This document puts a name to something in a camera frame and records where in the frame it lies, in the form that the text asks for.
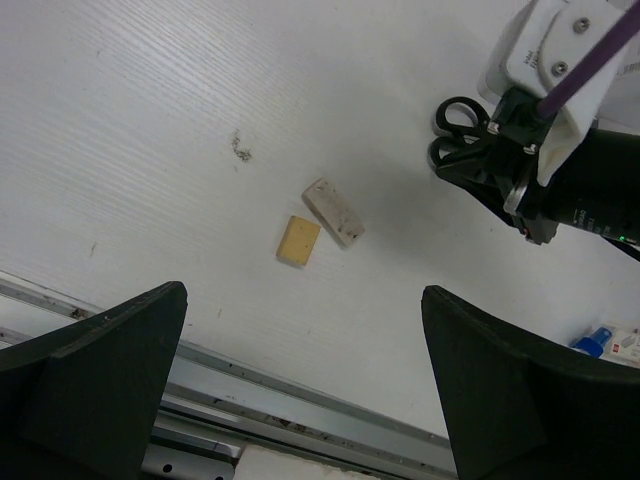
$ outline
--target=metal track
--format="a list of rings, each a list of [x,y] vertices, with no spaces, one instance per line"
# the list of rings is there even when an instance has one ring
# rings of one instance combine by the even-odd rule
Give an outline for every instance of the metal track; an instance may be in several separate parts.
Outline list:
[[[98,312],[51,290],[45,294],[43,287],[29,288],[24,280],[6,274],[0,274],[0,295],[67,318],[76,318],[77,310],[80,318]],[[0,341],[8,344],[26,339],[22,332],[5,329],[4,334]],[[231,463],[251,443],[380,478],[456,477],[444,438],[185,342],[178,346],[153,438]],[[143,470],[158,474],[162,461],[158,452],[164,450],[149,453],[153,461],[145,459]],[[163,476],[180,478],[179,471]],[[229,478],[228,472],[222,477]]]

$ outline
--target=dirt stain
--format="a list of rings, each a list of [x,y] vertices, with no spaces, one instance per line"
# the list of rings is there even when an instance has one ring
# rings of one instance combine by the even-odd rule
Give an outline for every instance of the dirt stain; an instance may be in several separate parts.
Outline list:
[[[89,318],[89,312],[83,310],[82,308],[76,308],[69,314],[69,317],[73,318],[74,320],[84,320],[86,318]]]
[[[244,163],[253,159],[253,155],[251,154],[250,148],[240,148],[240,130],[236,130],[233,132],[233,137],[231,138],[231,148],[233,148],[233,153],[236,154],[240,160]]]

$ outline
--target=black scissors handle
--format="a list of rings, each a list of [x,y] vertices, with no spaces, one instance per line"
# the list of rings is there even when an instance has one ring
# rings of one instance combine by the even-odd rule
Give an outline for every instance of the black scissors handle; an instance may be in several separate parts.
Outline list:
[[[454,105],[462,105],[464,107],[463,111],[465,111],[471,119],[472,127],[458,125],[447,120],[447,110]],[[473,113],[475,118],[471,117],[469,112]],[[468,97],[450,98],[446,102],[443,102],[438,107],[438,110],[436,110],[437,127],[445,132],[449,132],[456,140],[464,140],[464,137],[476,139],[482,137],[487,131],[487,125],[490,120],[491,117],[489,117],[487,111],[482,108],[482,105]]]
[[[447,164],[477,159],[486,153],[489,146],[489,143],[481,141],[467,143],[461,138],[438,137],[429,146],[429,156],[433,165],[443,167]]]

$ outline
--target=black cable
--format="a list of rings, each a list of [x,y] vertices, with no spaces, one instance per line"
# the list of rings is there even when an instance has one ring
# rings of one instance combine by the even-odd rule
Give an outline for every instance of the black cable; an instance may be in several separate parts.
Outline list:
[[[605,240],[609,242],[611,245],[613,245],[614,247],[616,247],[621,252],[626,253],[637,262],[640,262],[640,250],[637,250],[636,248],[632,247],[628,243],[616,242],[615,240],[610,240],[608,238],[605,238]]]

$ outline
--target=robotic arm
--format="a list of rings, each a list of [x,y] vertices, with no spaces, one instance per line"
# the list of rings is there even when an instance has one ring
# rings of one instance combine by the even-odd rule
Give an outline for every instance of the robotic arm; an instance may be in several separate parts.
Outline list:
[[[497,103],[493,115],[464,97],[438,109],[446,135],[430,148],[435,173],[532,243],[549,243],[562,223],[635,252],[640,137],[592,124],[639,30],[640,2],[625,13],[603,0],[533,0],[481,79],[481,95]],[[475,127],[450,123],[453,105]]]

